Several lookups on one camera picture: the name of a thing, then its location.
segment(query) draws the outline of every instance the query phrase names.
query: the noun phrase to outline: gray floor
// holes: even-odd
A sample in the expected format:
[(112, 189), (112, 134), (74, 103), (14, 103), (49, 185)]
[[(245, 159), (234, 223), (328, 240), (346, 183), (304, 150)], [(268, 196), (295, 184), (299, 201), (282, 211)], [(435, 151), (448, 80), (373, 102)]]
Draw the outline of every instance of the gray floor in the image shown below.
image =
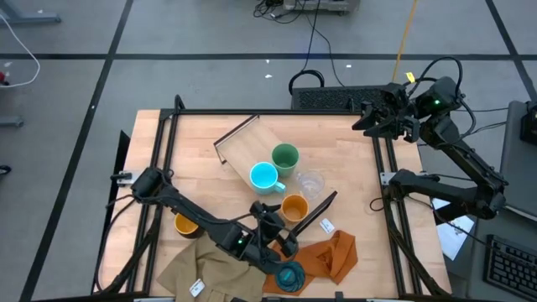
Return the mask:
[[(21, 0), (30, 12), (60, 13), (64, 22), (22, 26), (15, 30), (35, 53), (105, 54), (126, 0)], [(119, 54), (304, 53), (310, 37), (305, 18), (287, 25), (252, 17), (253, 0), (134, 0), (117, 52)], [(346, 17), (323, 13), (318, 29), (339, 54), (397, 52), (411, 0), (362, 0), (360, 10)], [(520, 54), (537, 54), (537, 25), (531, 0), (495, 0)], [(314, 53), (327, 46), (316, 35)], [(9, 32), (0, 28), (0, 54), (23, 53)], [(508, 54), (485, 1), (421, 0), (407, 40), (410, 54)], [(13, 172), (0, 179), (0, 292), (17, 300), (58, 195), (102, 60), (42, 60), (37, 81), (10, 91), (0, 90), (0, 113), (20, 114), (23, 128), (0, 128), (0, 162)], [(404, 73), (418, 75), (429, 61), (407, 60)], [(83, 149), (57, 232), (37, 284), (34, 299), (88, 294), (102, 233), (119, 131), (131, 133), (137, 110), (170, 107), (181, 94), (188, 108), (289, 108), (289, 78), (303, 60), (114, 60)], [(463, 61), (462, 90), (474, 109), (505, 107), (528, 94), (512, 61)], [(336, 60), (346, 85), (378, 85), (391, 79), (392, 60)], [(537, 81), (537, 61), (524, 66)], [(311, 60), (327, 86), (336, 86), (329, 60)], [(11, 82), (26, 81), (31, 60), (0, 60)], [(442, 62), (432, 76), (456, 77), (456, 67)], [(301, 78), (297, 86), (316, 86)], [(504, 121), (506, 112), (477, 113), (477, 126)], [(469, 126), (464, 112), (453, 114), (460, 129)], [(467, 139), (490, 164), (499, 167), (503, 129)], [(443, 154), (420, 148), (430, 172), (462, 175)], [(451, 280), (456, 292), (458, 277)]]

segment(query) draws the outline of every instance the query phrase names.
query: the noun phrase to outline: wooden table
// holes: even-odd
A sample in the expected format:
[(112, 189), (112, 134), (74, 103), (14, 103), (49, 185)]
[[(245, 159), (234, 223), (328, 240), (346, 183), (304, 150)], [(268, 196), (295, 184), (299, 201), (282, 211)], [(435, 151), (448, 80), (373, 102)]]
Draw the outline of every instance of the wooden table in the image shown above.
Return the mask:
[[(138, 112), (125, 170), (142, 171), (149, 166), (158, 117), (159, 111)], [(182, 194), (219, 218), (247, 213), (257, 199), (229, 164), (220, 163), (213, 146), (218, 138), (246, 118), (248, 116), (237, 115), (183, 115), (179, 118), (171, 162), (175, 172), (173, 184)], [(342, 291), (346, 298), (397, 297), (384, 214), (369, 209), (370, 200), (380, 196), (372, 139), (351, 130), (358, 117), (282, 115), (262, 116), (262, 119), (282, 141), (293, 143), (300, 156), (323, 174), (326, 185), (339, 193), (329, 209), (300, 234), (300, 245), (331, 237), (319, 226), (322, 218), (328, 218), (336, 229), (356, 236), (358, 264), (343, 282), (335, 285), (329, 279), (315, 279), (301, 297), (334, 297), (335, 291)], [(164, 160), (168, 128), (169, 125), (164, 130), (159, 166)], [(421, 171), (415, 144), (399, 140), (394, 142), (394, 149), (400, 169)], [(387, 160), (384, 164), (389, 171)], [(120, 189), (118, 197), (129, 193), (129, 188)], [(127, 202), (118, 202), (114, 212), (121, 210)], [(451, 292), (432, 212), (427, 206), (410, 200), (406, 201), (406, 208), (417, 257), (437, 283)], [(102, 260), (103, 286), (111, 283), (133, 252), (140, 209), (141, 205), (136, 204), (126, 210), (110, 232)], [(151, 295), (171, 295), (156, 282), (156, 277), (177, 253), (192, 243), (176, 232), (173, 219), (174, 215), (164, 210)], [(255, 221), (247, 219), (245, 224), (253, 227)], [(411, 292), (408, 264), (402, 253), (401, 258), (406, 290)], [(145, 265), (143, 258), (136, 289), (142, 288)]]

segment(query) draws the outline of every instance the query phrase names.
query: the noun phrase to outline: white label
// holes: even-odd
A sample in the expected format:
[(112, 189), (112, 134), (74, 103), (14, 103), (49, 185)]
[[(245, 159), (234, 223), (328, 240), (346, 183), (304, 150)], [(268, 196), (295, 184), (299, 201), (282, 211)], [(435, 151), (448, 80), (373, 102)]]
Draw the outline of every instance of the white label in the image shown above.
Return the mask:
[(197, 297), (198, 294), (205, 288), (205, 284), (201, 279), (197, 279), (192, 286), (190, 286), (190, 294), (192, 297)]
[(334, 231), (334, 226), (326, 218), (321, 221), (321, 227), (325, 230), (326, 234), (330, 234)]

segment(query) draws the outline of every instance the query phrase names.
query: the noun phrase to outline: table frame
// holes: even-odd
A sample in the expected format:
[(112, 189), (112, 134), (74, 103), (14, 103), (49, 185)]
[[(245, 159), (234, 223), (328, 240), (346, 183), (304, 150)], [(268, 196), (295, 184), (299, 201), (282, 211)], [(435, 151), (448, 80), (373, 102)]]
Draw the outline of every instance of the table frame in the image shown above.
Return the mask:
[[(179, 96), (175, 96), (175, 108), (169, 109), (169, 108), (163, 108), (160, 109), (159, 114), (159, 123), (156, 130), (155, 135), (155, 141), (154, 141), (154, 148), (152, 152), (151, 162), (150, 166), (155, 167), (157, 165), (157, 158), (159, 157), (159, 152), (161, 149), (162, 144), (162, 138), (164, 135), (164, 125), (166, 124), (166, 121), (168, 119), (171, 119), (171, 126), (169, 130), (169, 138), (168, 143), (166, 146), (166, 151), (164, 155), (164, 163), (163, 163), (163, 169), (167, 170), (170, 167), (171, 159), (172, 159), (172, 153), (173, 148), (175, 145), (175, 133), (178, 127), (178, 121), (179, 117), (181, 115), (360, 115), (360, 112), (354, 112), (354, 111), (345, 111), (345, 110), (293, 110), (293, 109), (186, 109), (184, 103), (181, 101)], [(378, 177), (379, 177), (379, 184), (381, 192), (383, 192), (383, 189), (385, 188), (385, 185), (382, 185), (382, 181), (380, 181), (380, 174), (384, 172), (384, 166), (383, 166), (383, 155), (381, 152), (380, 147), (380, 140), (378, 138), (372, 138), (373, 140), (373, 152), (375, 154), (375, 160), (378, 170)], [(397, 168), (397, 161), (395, 158), (395, 151), (394, 151), (394, 145), (391, 139), (386, 139), (386, 150), (388, 154), (388, 161), (389, 161), (389, 167), (391, 172), (396, 172), (398, 170)], [(383, 205), (384, 209), (388, 209), (388, 211), (384, 211), (384, 215), (386, 218), (387, 226), (389, 227), (389, 222), (394, 220), (393, 212), (391, 211), (390, 207), (390, 199), (387, 195), (383, 192)], [(400, 231), (403, 234), (405, 243), (407, 244), (407, 248), (411, 253), (414, 253), (414, 247), (412, 243), (412, 237), (410, 235), (410, 227), (409, 227), (409, 220), (406, 213), (406, 208), (403, 202), (397, 203), (397, 209), (399, 213), (399, 221), (400, 221)], [(150, 206), (143, 205), (142, 211), (140, 213), (140, 219), (138, 221), (138, 230), (137, 230), (137, 236), (135, 241), (135, 251), (137, 250), (137, 247), (145, 245), (147, 247), (147, 243), (149, 241), (149, 253), (148, 253), (148, 265), (145, 269), (145, 274), (143, 277), (143, 287), (142, 292), (143, 294), (149, 295), (150, 292), (150, 286), (151, 281), (153, 277), (153, 270), (154, 270), (154, 261), (156, 256), (156, 249), (157, 249), (157, 243), (159, 240), (159, 229), (160, 229), (160, 222), (162, 219), (162, 212), (163, 207), (162, 206), (156, 206), (154, 210), (154, 219), (152, 222), (152, 226), (148, 230), (148, 235), (144, 236), (144, 230), (146, 229), (147, 225), (147, 219), (149, 215)], [(409, 294), (406, 291), (405, 284), (404, 284), (404, 277), (403, 277), (403, 269), (401, 266), (401, 258), (399, 256), (399, 246), (395, 242), (395, 240), (388, 236), (388, 239), (390, 241), (390, 250), (391, 250), (391, 256), (392, 256), (392, 262), (394, 266), (394, 274), (395, 274), (395, 281), (397, 286), (397, 291), (400, 299), (409, 298), (411, 297), (414, 301), (430, 301), (431, 299), (437, 300), (437, 301), (448, 301), (452, 300), (452, 297), (439, 297), (439, 296), (431, 296), (431, 295), (423, 295), (422, 289), (421, 289), (421, 282), (420, 277), (415, 272), (414, 268), (409, 265), (409, 273), (411, 277), (411, 283), (413, 288), (413, 294)], [(130, 273), (130, 278), (127, 282), (127, 293), (133, 293), (134, 292), (134, 285), (136, 283), (136, 275), (138, 271), (138, 260), (135, 261), (135, 265), (133, 266), (133, 271)], [(301, 300), (310, 300), (310, 301), (333, 301), (334, 299), (316, 299), (316, 298), (263, 298), (263, 300), (277, 300), (277, 301), (301, 301)], [(353, 300), (353, 301), (365, 301), (365, 299), (344, 299), (342, 292), (335, 292), (335, 299), (336, 301), (343, 301), (343, 300)]]

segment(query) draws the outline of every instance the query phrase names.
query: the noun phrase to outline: green mug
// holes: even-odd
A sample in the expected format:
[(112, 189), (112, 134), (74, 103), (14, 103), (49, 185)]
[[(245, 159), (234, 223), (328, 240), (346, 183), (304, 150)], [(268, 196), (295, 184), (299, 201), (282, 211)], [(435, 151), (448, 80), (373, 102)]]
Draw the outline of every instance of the green mug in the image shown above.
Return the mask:
[(272, 161), (278, 176), (288, 177), (299, 163), (299, 150), (290, 143), (281, 143), (272, 150)]

